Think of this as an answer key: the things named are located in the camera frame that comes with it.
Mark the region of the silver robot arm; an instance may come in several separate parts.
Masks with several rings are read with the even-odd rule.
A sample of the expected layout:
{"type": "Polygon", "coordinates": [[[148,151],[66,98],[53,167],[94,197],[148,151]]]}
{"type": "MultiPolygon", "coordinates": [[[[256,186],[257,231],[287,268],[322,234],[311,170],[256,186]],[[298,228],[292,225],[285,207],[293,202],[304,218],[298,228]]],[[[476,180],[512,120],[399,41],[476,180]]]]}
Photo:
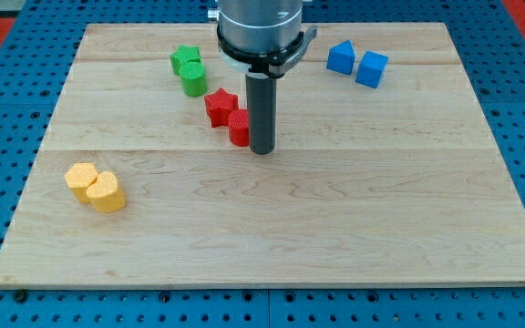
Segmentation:
{"type": "Polygon", "coordinates": [[[248,77],[283,77],[317,36],[316,26],[302,29],[303,6],[302,0],[219,0],[221,58],[248,77]]]}

